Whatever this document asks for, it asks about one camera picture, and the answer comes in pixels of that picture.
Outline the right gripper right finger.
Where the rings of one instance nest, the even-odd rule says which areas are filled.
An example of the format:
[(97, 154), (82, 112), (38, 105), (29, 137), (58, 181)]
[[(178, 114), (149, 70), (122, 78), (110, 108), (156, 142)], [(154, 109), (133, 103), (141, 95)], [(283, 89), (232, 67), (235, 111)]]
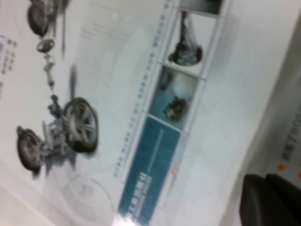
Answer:
[(277, 174), (267, 174), (267, 182), (288, 212), (301, 224), (301, 189)]

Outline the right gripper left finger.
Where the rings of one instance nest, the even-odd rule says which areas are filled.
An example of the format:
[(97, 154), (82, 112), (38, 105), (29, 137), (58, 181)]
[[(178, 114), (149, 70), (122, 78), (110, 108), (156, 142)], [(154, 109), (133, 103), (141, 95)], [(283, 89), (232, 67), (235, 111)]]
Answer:
[(244, 177), (239, 215), (243, 226), (285, 226), (290, 223), (290, 213), (272, 186), (255, 174)]

